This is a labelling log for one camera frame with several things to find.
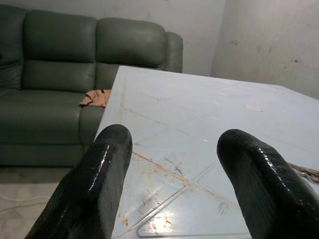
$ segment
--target tan cloth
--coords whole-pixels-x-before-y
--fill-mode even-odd
[[[93,90],[85,93],[81,106],[105,107],[108,102],[111,90]]]

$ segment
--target white table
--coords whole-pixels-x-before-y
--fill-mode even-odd
[[[250,238],[216,155],[227,129],[319,169],[319,101],[280,86],[122,66],[98,133],[115,123],[134,146],[113,238]]]

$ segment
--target sofa cushion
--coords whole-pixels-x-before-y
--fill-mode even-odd
[[[120,65],[96,63],[95,89],[111,89]]]
[[[23,89],[88,92],[94,89],[95,63],[25,62]]]
[[[85,147],[76,145],[0,143],[1,166],[75,166]]]
[[[16,89],[10,89],[10,88],[0,88],[0,96],[12,93],[17,91]]]
[[[79,144],[83,94],[20,90],[0,97],[0,143]]]
[[[22,29],[26,10],[0,5],[0,87],[20,88]]]
[[[98,21],[97,62],[159,67],[164,63],[166,34],[160,25],[121,18]]]
[[[93,143],[105,108],[85,106],[80,114],[80,138],[84,145]]]
[[[96,23],[92,17],[30,11],[24,24],[27,57],[94,62]]]

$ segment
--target white wall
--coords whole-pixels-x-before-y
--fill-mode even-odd
[[[227,0],[211,76],[319,99],[319,0]]]
[[[11,5],[102,17],[153,21],[184,40],[185,73],[208,76],[225,0],[0,0]]]

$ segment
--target gray floor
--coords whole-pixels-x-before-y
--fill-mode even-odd
[[[23,239],[69,170],[0,167],[0,239]]]

